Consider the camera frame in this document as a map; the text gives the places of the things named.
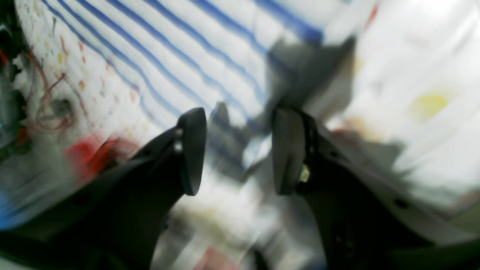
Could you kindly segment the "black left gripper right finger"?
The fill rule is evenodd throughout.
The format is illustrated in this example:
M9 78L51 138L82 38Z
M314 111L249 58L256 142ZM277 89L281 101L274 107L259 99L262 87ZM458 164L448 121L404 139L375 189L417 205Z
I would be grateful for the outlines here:
M276 191L305 200L329 270L479 269L479 235L372 177L361 179L311 116L279 107L271 127Z

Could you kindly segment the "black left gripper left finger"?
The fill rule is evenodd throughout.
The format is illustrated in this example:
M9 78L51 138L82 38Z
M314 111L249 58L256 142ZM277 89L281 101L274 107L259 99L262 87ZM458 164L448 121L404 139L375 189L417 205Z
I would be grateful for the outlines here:
M19 229L1 233L1 258L37 270L149 270L170 209L196 195L206 113L195 108L129 161Z

